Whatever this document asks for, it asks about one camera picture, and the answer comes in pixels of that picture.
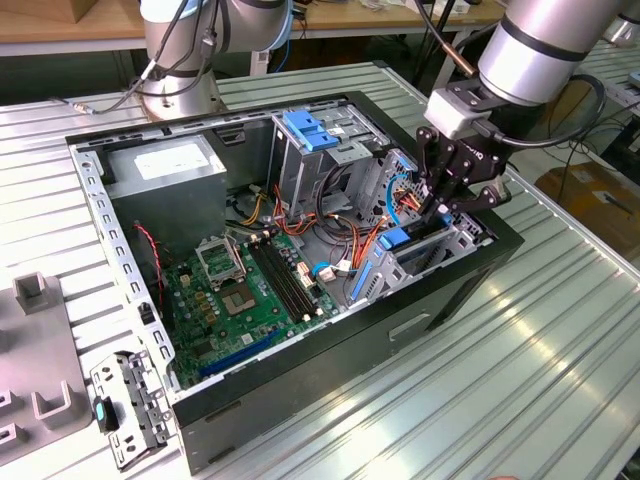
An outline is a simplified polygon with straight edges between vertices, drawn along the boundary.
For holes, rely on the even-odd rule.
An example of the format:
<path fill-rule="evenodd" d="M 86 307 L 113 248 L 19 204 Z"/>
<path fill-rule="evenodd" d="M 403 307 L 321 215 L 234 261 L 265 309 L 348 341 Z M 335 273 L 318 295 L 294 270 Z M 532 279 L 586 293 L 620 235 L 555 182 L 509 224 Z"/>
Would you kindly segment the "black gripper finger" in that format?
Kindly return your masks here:
<path fill-rule="evenodd" d="M 418 128 L 417 147 L 419 176 L 424 183 L 422 189 L 424 201 L 420 206 L 419 214 L 422 218 L 431 218 L 445 199 L 443 174 L 448 165 L 448 144 L 440 139 L 436 130 Z"/>
<path fill-rule="evenodd" d="M 500 204 L 500 192 L 493 180 L 484 181 L 473 185 L 460 184 L 458 179 L 445 182 L 445 199 L 442 205 L 446 205 L 452 212 L 474 212 L 495 208 Z"/>

